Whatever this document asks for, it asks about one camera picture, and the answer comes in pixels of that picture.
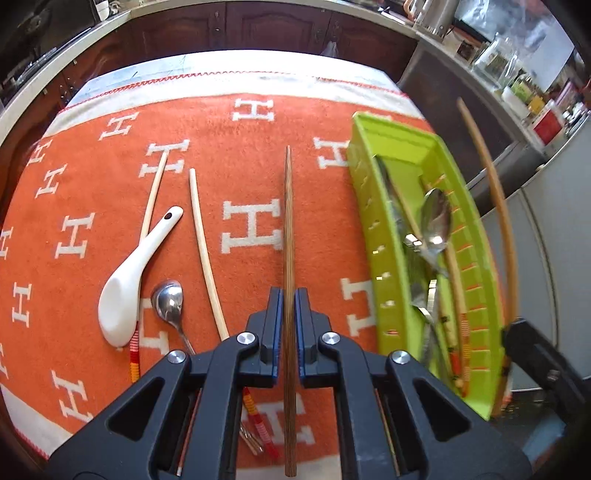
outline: metal spoon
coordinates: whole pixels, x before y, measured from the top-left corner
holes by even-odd
[[[421,208],[421,231],[427,250],[436,261],[447,248],[451,229],[452,208],[447,196],[439,189],[430,190]]]
[[[157,285],[152,291],[152,308],[156,314],[169,325],[172,325],[178,331],[185,347],[191,355],[195,350],[189,342],[189,339],[183,331],[181,314],[183,311],[183,288],[176,280],[166,280]]]

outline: wooden cabinet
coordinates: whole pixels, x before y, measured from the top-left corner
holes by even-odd
[[[201,4],[144,15],[131,22],[137,61],[220,50],[226,37],[226,4]]]
[[[330,12],[271,2],[229,2],[227,48],[320,53]]]
[[[326,42],[337,44],[340,59],[383,70],[393,81],[400,80],[417,46],[404,34],[367,20],[334,12]]]
[[[142,61],[134,58],[133,49],[129,47],[130,36],[129,27],[124,25],[101,38],[66,66],[62,73],[71,97],[88,80]]]
[[[0,225],[37,141],[68,100],[65,78],[60,73],[37,95],[0,145]]]

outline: spoon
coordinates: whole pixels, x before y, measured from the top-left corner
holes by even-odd
[[[182,215],[181,207],[171,207],[105,283],[99,298],[99,325],[111,345],[124,346],[131,340],[138,321],[142,272]]]
[[[447,248],[451,229],[452,208],[447,196],[439,189],[430,190],[421,208],[421,231],[427,250],[436,261]]]
[[[183,288],[181,284],[176,280],[162,282],[153,289],[151,301],[152,308],[156,314],[176,329],[189,353],[195,355],[195,350],[183,331],[181,320],[181,314],[183,312]]]

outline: green tray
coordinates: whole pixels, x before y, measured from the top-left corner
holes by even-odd
[[[456,253],[470,324],[471,378],[464,400],[488,419],[503,356],[502,309],[490,246],[476,206],[440,137],[368,113],[356,113],[347,160],[374,288],[379,353],[387,355],[405,349],[418,358],[424,320],[410,304],[402,242],[387,213],[388,197],[374,155],[384,160],[419,225],[424,199],[421,179],[430,188],[442,189],[449,198],[453,225],[448,248]],[[440,277],[440,286],[444,311],[455,322],[449,282]],[[444,341],[442,332],[438,333]]]

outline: metal bolt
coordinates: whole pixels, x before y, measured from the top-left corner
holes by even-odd
[[[329,345],[334,345],[340,342],[340,335],[336,332],[326,332],[322,336],[322,341],[324,343],[328,343]]]
[[[410,353],[404,350],[396,350],[392,352],[392,362],[398,365],[404,365],[410,362]]]
[[[558,370],[550,370],[548,372],[548,375],[546,375],[546,379],[549,382],[556,382],[559,377],[560,377],[560,372]]]
[[[242,332],[238,335],[236,340],[238,340],[238,343],[241,343],[243,345],[250,345],[252,342],[255,341],[255,338],[256,337],[255,337],[254,333]]]
[[[172,352],[169,352],[166,356],[166,360],[168,360],[172,364],[182,364],[186,358],[187,354],[182,350],[173,350]]]

